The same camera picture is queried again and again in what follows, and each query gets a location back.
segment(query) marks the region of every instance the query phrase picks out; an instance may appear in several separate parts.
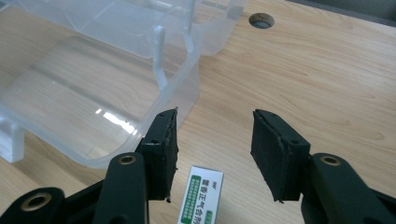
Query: clear plastic container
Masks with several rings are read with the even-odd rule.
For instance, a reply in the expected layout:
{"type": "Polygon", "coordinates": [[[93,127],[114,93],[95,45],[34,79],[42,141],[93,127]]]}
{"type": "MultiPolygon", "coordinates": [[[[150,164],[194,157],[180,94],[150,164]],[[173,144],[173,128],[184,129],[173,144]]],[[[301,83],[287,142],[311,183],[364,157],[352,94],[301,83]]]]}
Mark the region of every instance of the clear plastic container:
{"type": "Polygon", "coordinates": [[[202,54],[225,45],[246,0],[3,0],[12,6],[106,42],[140,57],[152,57],[153,26],[166,30],[165,43],[180,29],[203,39],[202,54]]]}
{"type": "Polygon", "coordinates": [[[167,31],[153,26],[146,59],[15,7],[0,13],[0,30],[12,26],[0,32],[0,133],[9,138],[17,125],[74,161],[106,167],[135,149],[158,113],[177,106],[180,125],[198,97],[202,42],[191,29],[165,42],[167,31]]]}
{"type": "Polygon", "coordinates": [[[181,124],[199,94],[200,55],[224,47],[246,0],[3,2],[0,30],[12,30],[0,32],[0,155],[20,159],[26,129],[106,167],[159,112],[177,106],[181,124]]]}
{"type": "Polygon", "coordinates": [[[197,0],[192,29],[203,39],[202,54],[211,56],[224,48],[246,0],[197,0]]]}

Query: small box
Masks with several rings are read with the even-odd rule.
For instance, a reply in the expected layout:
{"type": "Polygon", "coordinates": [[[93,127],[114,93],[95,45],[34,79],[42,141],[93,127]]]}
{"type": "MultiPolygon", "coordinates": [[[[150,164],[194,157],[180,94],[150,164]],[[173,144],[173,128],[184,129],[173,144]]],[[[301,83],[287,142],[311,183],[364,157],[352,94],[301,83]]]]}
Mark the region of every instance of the small box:
{"type": "Polygon", "coordinates": [[[216,223],[224,173],[192,166],[178,224],[216,223]]]}

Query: wood grain surface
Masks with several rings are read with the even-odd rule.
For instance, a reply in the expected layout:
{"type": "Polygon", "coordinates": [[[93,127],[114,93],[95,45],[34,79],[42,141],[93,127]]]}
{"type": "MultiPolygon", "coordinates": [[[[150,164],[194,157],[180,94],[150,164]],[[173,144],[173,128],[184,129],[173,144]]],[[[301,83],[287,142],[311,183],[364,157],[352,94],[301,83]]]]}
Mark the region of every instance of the wood grain surface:
{"type": "MultiPolygon", "coordinates": [[[[9,30],[0,26],[2,35],[9,30]]],[[[249,154],[256,108],[281,116],[312,153],[344,158],[371,188],[396,197],[395,28],[282,0],[250,0],[225,48],[202,57],[200,75],[200,98],[178,131],[172,203],[150,202],[150,223],[177,222],[192,165],[225,174],[217,223],[304,222],[299,202],[273,202],[249,154]],[[256,12],[273,16],[275,25],[250,26],[256,12]]],[[[0,169],[0,213],[32,189],[53,186],[67,196],[106,173],[70,161],[31,133],[24,159],[0,160],[0,169]]]]}

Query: black plastic part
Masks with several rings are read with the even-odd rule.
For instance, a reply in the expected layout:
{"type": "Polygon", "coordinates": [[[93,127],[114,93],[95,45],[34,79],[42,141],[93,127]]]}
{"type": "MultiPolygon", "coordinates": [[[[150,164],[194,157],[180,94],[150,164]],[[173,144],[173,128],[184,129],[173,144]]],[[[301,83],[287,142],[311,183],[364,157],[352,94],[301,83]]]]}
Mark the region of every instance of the black plastic part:
{"type": "Polygon", "coordinates": [[[328,223],[326,213],[321,206],[312,204],[304,196],[301,202],[301,212],[303,214],[305,224],[324,224],[328,223]]]}
{"type": "Polygon", "coordinates": [[[280,116],[257,109],[251,152],[274,201],[298,201],[301,168],[307,165],[310,144],[280,116]]]}
{"type": "Polygon", "coordinates": [[[396,223],[345,160],[325,153],[315,154],[309,162],[309,178],[328,223],[396,223]]]}
{"type": "Polygon", "coordinates": [[[64,193],[60,189],[35,189],[17,199],[0,217],[0,223],[64,223],[63,208],[64,193]]]}
{"type": "Polygon", "coordinates": [[[93,216],[94,224],[149,221],[145,162],[140,153],[111,160],[93,216]]]}
{"type": "Polygon", "coordinates": [[[384,193],[381,193],[375,189],[372,189],[373,193],[375,196],[378,198],[378,200],[384,204],[384,206],[388,209],[390,213],[393,214],[393,216],[396,219],[396,199],[392,198],[384,193]]]}
{"type": "Polygon", "coordinates": [[[135,152],[145,158],[148,178],[148,199],[170,197],[177,170],[177,110],[167,110],[155,118],[146,137],[135,152]]]}
{"type": "Polygon", "coordinates": [[[66,198],[66,224],[91,223],[103,180],[66,198]]]}

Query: brass insert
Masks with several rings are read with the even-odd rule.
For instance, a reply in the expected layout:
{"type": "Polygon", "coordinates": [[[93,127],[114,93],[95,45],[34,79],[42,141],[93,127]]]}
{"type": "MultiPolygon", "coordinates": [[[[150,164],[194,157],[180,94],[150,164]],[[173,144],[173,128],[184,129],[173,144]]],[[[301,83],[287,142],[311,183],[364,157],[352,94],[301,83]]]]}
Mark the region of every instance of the brass insert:
{"type": "Polygon", "coordinates": [[[21,206],[25,212],[35,211],[50,202],[52,196],[46,192],[37,193],[26,199],[21,206]]]}
{"type": "Polygon", "coordinates": [[[326,163],[328,165],[332,165],[332,166],[341,165],[341,162],[332,156],[322,156],[322,157],[320,157],[320,160],[323,161],[324,163],[326,163]]]}
{"type": "Polygon", "coordinates": [[[136,157],[134,156],[123,156],[119,159],[119,163],[121,165],[128,165],[134,163],[136,161],[136,157]]]}

